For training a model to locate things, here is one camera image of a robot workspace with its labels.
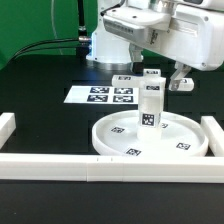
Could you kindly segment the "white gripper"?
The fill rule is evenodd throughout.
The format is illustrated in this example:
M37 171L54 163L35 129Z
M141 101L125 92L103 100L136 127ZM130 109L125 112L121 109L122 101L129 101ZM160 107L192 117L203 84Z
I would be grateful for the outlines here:
M191 67L215 70L224 63L223 12L182 4L173 15L121 7L108 10L103 22L108 32L132 43L129 53L134 74L143 71L143 49L177 61L170 91L192 90L192 79L186 78Z

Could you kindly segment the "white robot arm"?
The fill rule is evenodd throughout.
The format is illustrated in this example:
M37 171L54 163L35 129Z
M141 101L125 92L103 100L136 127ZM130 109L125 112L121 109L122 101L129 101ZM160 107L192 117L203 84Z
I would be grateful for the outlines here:
M175 61L172 91L191 91L191 69L212 71L224 63L224 0L132 0L103 16L105 29L132 47Z

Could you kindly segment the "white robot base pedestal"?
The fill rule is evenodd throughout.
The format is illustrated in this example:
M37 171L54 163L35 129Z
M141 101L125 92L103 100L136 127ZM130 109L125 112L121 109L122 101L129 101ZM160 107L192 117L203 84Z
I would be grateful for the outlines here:
M103 16L107 10L122 7L126 0L97 0L97 27L91 35L91 49L86 56L89 66L103 70L131 70L129 43L107 32Z

